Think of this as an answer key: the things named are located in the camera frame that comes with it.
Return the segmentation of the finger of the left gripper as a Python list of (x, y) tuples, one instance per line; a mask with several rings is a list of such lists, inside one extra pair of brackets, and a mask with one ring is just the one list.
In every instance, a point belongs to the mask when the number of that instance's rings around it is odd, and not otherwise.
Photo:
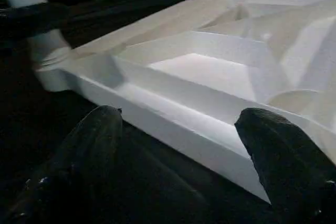
[(1, 9), (2, 37), (32, 37), (59, 28), (68, 18), (69, 7), (40, 3)]

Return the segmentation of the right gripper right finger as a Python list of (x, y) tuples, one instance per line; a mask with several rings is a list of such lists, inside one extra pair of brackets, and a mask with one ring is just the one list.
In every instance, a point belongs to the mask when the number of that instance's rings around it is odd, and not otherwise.
[(299, 126), (260, 108), (234, 126), (280, 223), (335, 223), (335, 165)]

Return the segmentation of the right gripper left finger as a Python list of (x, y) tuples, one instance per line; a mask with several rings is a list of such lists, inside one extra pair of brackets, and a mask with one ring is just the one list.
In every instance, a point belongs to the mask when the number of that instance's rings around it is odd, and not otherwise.
[(122, 123), (121, 109), (104, 105), (89, 112), (27, 180), (15, 201), (15, 222), (113, 223)]

